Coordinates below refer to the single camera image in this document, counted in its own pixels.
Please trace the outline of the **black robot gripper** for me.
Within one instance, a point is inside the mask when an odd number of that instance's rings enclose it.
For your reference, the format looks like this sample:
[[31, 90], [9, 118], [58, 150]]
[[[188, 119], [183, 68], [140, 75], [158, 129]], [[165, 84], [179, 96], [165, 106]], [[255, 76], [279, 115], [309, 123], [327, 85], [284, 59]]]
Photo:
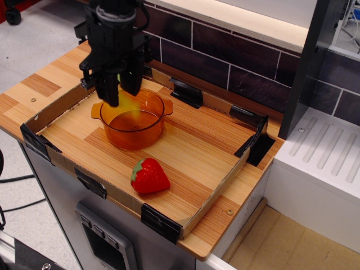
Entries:
[[149, 25], [136, 27], [137, 10], [150, 17], [143, 1], [90, 1], [85, 6], [85, 31], [90, 54], [80, 63], [82, 87], [95, 87], [98, 97], [119, 106], [118, 74], [122, 90], [138, 95], [144, 63], [150, 60]]

